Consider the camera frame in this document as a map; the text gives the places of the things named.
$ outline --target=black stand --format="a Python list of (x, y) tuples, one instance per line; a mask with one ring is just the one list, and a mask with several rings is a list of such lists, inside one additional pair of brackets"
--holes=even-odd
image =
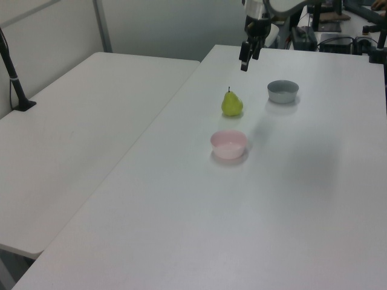
[(18, 99), (19, 99), (19, 106), (13, 109), (17, 111), (25, 112), (26, 110), (36, 105), (36, 102), (29, 101), (25, 97), (24, 91), (22, 89), (22, 85), (20, 84), (19, 77), (16, 74), (15, 68), (12, 64), (10, 53), (8, 51), (7, 45), (5, 44), (5, 39), (3, 39), (3, 34), (1, 30), (0, 30), (0, 53), (4, 61), (5, 67), (7, 68), (8, 75), (10, 76), (12, 85), (15, 88), (16, 95), (18, 95)]
[(321, 3), (314, 6), (312, 28), (318, 32), (341, 32), (339, 22), (320, 23)]
[(380, 29), (380, 36), (379, 36), (379, 41), (377, 42), (377, 46), (376, 48), (371, 47), (371, 51), (368, 54), (370, 63), (379, 63), (384, 65), (385, 85), (387, 85), (387, 49), (385, 48), (386, 38), (387, 38), (387, 13), (385, 15), (383, 24)]

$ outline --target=pink bowl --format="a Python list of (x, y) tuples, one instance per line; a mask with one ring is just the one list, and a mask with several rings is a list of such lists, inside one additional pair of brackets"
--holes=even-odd
[(246, 135), (237, 130), (222, 130), (211, 136), (214, 154), (222, 159), (242, 156), (247, 144)]

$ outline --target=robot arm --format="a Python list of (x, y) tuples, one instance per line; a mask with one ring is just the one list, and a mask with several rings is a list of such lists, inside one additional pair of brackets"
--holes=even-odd
[(307, 4), (318, 4), (324, 0), (242, 0), (246, 11), (244, 31), (247, 41), (242, 43), (239, 59), (241, 70), (247, 71), (251, 58), (258, 59), (270, 33), (271, 15), (287, 17)]

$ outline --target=floor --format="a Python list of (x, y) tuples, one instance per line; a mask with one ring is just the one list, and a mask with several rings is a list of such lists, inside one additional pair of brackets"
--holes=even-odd
[(0, 290), (11, 290), (33, 260), (0, 250)]

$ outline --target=gray bowl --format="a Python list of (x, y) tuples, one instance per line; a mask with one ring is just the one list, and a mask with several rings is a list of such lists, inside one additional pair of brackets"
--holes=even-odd
[(267, 85), (268, 98), (278, 104), (294, 102), (298, 92), (298, 85), (289, 80), (276, 80)]

